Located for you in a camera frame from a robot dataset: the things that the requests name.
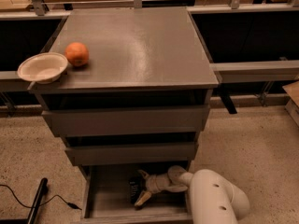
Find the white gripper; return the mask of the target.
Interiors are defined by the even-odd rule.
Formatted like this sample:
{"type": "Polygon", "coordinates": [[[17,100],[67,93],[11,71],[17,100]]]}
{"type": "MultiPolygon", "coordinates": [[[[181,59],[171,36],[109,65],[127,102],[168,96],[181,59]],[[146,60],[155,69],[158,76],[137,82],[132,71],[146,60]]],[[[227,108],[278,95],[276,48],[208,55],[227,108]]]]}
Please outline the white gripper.
{"type": "Polygon", "coordinates": [[[146,180],[146,189],[142,190],[135,202],[135,207],[142,207],[152,196],[152,193],[159,193],[170,187],[171,181],[167,174],[150,175],[144,170],[137,170],[146,180]]]}

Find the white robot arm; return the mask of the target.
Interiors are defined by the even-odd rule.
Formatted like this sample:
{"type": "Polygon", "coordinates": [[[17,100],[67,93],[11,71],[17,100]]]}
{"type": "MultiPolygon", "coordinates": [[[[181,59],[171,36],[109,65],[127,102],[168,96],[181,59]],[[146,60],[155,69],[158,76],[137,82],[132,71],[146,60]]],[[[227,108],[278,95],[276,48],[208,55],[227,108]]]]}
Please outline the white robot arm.
{"type": "Polygon", "coordinates": [[[203,169],[193,174],[174,165],[161,175],[138,172],[145,180],[145,189],[135,201],[135,207],[141,207],[153,194],[164,190],[187,191],[193,224],[238,224],[239,219],[249,214],[246,193],[214,171],[203,169]]]}

